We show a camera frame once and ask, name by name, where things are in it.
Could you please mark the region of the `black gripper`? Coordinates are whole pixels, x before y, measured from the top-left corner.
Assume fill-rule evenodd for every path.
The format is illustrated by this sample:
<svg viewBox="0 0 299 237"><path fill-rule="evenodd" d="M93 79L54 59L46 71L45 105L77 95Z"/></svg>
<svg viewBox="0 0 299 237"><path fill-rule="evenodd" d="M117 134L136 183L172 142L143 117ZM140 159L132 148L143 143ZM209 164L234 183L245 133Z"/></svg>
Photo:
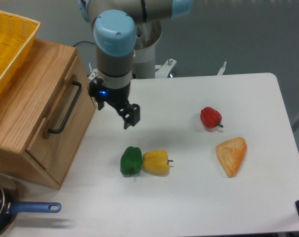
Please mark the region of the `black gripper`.
<svg viewBox="0 0 299 237"><path fill-rule="evenodd" d="M116 79L119 80L119 85L106 85L106 80L102 78L93 79L89 83L89 95L95 98L98 110L101 110L105 103L115 108L124 120L124 129L127 129L140 121L140 106L128 101L131 79L112 78L111 82Z"/></svg>

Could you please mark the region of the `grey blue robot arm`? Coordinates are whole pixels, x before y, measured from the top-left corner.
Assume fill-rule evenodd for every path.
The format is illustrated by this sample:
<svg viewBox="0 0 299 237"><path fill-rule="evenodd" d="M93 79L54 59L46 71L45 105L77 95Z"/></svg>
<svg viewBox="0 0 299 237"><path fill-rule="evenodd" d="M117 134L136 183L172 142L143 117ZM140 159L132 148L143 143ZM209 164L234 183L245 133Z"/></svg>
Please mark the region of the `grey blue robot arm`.
<svg viewBox="0 0 299 237"><path fill-rule="evenodd" d="M162 19L186 15L191 0L79 0L84 20L91 25L97 66L89 94L98 109L105 103L124 120L124 128L140 120L140 106L128 101L132 79L155 77L155 46Z"/></svg>

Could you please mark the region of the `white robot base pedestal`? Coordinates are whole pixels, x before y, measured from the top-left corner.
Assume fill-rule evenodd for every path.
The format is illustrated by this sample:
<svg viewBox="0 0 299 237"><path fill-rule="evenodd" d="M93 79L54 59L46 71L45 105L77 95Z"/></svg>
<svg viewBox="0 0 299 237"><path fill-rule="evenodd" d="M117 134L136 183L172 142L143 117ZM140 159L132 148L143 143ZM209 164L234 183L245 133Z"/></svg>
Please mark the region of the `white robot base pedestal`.
<svg viewBox="0 0 299 237"><path fill-rule="evenodd" d="M162 35L160 21L136 26L136 45L133 75L136 79L171 78L177 61L169 58L164 64L156 64L156 45Z"/></svg>

